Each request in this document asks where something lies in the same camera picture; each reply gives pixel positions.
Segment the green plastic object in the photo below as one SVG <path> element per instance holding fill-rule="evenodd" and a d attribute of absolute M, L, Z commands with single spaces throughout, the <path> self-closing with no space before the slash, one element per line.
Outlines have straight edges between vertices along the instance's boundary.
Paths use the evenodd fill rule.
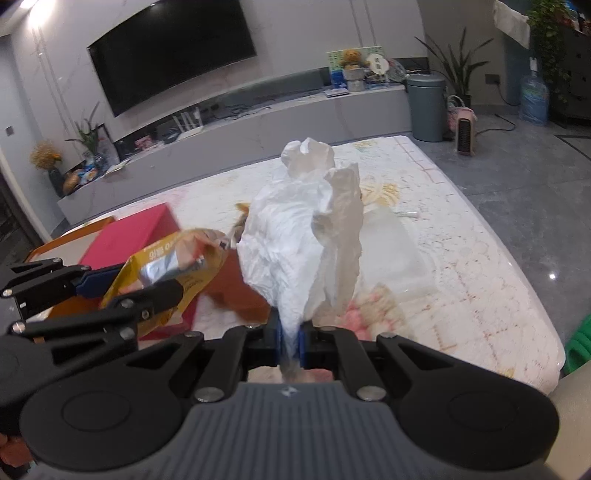
<path fill-rule="evenodd" d="M 565 346 L 564 373 L 569 375 L 591 359 L 591 316 L 588 315 Z"/>

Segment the white plastic bag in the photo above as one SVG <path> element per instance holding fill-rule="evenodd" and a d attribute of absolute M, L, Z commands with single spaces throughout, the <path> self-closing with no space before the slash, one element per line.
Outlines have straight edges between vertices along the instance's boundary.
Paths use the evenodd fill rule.
<path fill-rule="evenodd" d="M 358 165 L 338 166 L 328 144 L 290 142 L 280 162 L 249 205 L 238 258 L 245 283 L 276 308 L 291 360 L 301 324 L 342 314 L 353 297 L 363 200 Z"/>

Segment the white wifi router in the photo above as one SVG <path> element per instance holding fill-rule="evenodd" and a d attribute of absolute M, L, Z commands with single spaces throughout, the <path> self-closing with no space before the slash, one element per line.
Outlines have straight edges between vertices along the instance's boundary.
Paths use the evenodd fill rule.
<path fill-rule="evenodd" d="M 179 131 L 178 140 L 197 135 L 204 130 L 204 122 L 197 107 L 179 111 L 172 115 L 172 119 Z"/>

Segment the orange white cardboard box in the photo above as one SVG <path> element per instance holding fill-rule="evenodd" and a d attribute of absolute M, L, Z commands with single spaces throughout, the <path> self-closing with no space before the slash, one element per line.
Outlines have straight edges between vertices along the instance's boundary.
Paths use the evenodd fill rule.
<path fill-rule="evenodd" d="M 101 231 L 113 223 L 113 216 L 97 220 L 87 225 L 77 227 L 61 237 L 52 240 L 35 250 L 26 257 L 25 262 L 34 262 L 58 257 L 64 266 L 77 265 L 98 237 Z M 41 321 L 48 318 L 65 317 L 67 315 L 87 313 L 98 309 L 99 298 L 75 297 L 50 307 L 28 319 L 28 322 Z"/>

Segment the dark cabinet with vines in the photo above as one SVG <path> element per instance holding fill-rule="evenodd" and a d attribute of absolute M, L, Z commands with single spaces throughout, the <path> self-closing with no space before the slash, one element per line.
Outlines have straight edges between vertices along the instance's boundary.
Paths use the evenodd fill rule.
<path fill-rule="evenodd" d="M 549 88 L 550 119 L 590 124 L 590 3 L 534 1 L 528 12 L 531 45 Z"/>

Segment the grey-green trash bin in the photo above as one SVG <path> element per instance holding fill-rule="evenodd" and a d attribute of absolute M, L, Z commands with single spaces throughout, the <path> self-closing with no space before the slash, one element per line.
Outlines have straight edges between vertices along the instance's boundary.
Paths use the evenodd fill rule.
<path fill-rule="evenodd" d="M 407 78 L 412 134 L 420 141 L 442 142 L 446 130 L 446 79 L 439 73 Z"/>

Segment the pink small heater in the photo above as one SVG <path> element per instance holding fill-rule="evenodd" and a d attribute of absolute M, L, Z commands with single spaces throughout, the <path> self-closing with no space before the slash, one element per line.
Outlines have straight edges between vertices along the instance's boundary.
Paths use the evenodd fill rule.
<path fill-rule="evenodd" d="M 458 154 L 473 156 L 477 116 L 458 95 L 450 95 L 447 103 L 448 124 L 454 134 L 455 150 Z"/>

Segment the blue water jug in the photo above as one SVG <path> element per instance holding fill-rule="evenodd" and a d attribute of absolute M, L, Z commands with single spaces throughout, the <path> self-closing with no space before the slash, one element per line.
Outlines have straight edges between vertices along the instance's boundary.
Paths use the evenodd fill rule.
<path fill-rule="evenodd" d="M 536 58 L 530 58 L 530 72 L 521 80 L 520 118 L 543 126 L 548 121 L 549 89 L 538 72 Z"/>

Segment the green picture card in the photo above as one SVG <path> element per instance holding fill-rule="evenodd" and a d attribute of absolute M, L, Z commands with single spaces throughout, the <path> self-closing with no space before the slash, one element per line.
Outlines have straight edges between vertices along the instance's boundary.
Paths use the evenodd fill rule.
<path fill-rule="evenodd" d="M 356 68 L 368 69 L 370 65 L 368 57 L 374 53 L 384 55 L 383 47 L 370 46 L 329 51 L 327 57 L 332 87 L 346 88 L 344 71 Z"/>

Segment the brown owl-shaped sponge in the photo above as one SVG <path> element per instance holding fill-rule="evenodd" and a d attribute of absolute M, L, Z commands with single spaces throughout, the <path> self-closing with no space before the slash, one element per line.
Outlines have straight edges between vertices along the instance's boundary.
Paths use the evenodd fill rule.
<path fill-rule="evenodd" d="M 270 315 L 270 305 L 266 299 L 243 280 L 235 249 L 228 251 L 221 269 L 202 294 L 211 297 L 215 306 L 235 312 L 240 319 L 249 323 L 266 323 Z"/>

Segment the green potted plant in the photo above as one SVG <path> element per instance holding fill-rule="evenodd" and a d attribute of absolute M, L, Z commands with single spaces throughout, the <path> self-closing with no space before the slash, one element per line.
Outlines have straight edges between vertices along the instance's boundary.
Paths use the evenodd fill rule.
<path fill-rule="evenodd" d="M 459 45 L 456 50 L 448 45 L 448 50 L 439 46 L 435 40 L 427 35 L 425 40 L 416 37 L 427 50 L 436 58 L 436 60 L 443 67 L 442 75 L 446 78 L 453 89 L 453 94 L 459 97 L 466 107 L 472 106 L 471 94 L 471 78 L 474 72 L 489 64 L 488 60 L 474 61 L 474 56 L 484 47 L 488 46 L 494 41 L 493 38 L 488 38 L 482 41 L 475 47 L 467 47 L 467 28 L 462 30 Z"/>

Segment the pink white knitted item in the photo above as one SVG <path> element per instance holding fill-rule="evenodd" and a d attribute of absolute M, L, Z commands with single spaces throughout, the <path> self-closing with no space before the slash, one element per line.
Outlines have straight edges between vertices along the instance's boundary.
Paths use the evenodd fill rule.
<path fill-rule="evenodd" d="M 353 331 L 360 340 L 373 341 L 382 333 L 413 337 L 405 314 L 393 292 L 384 284 L 356 294 L 345 313 L 332 325 Z"/>

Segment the black wall television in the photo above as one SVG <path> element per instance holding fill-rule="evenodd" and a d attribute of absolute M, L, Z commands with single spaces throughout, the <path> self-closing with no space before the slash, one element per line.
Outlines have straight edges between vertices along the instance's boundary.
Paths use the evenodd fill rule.
<path fill-rule="evenodd" d="M 238 1 L 156 1 L 88 47 L 114 116 L 199 75 L 256 56 Z"/>

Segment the green leafy vase plant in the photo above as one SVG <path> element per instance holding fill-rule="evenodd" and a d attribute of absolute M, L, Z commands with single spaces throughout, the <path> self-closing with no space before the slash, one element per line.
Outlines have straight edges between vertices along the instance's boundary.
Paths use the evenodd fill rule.
<path fill-rule="evenodd" d="M 98 106 L 99 103 L 96 103 L 88 118 L 83 118 L 80 122 L 74 123 L 77 136 L 67 139 L 67 142 L 81 145 L 85 164 L 93 165 L 98 174 L 103 175 L 108 169 L 108 162 L 99 150 L 100 126 L 93 122 Z"/>

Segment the yellow foil snack bag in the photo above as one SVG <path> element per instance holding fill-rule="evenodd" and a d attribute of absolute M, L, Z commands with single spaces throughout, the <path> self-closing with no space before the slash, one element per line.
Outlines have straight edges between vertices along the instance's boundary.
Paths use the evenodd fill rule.
<path fill-rule="evenodd" d="M 103 297 L 143 290 L 159 281 L 176 280 L 183 289 L 177 306 L 140 324 L 142 340 L 160 340 L 191 328 L 197 296 L 214 280 L 228 258 L 230 240 L 221 231 L 191 229 L 175 232 L 131 255 Z"/>

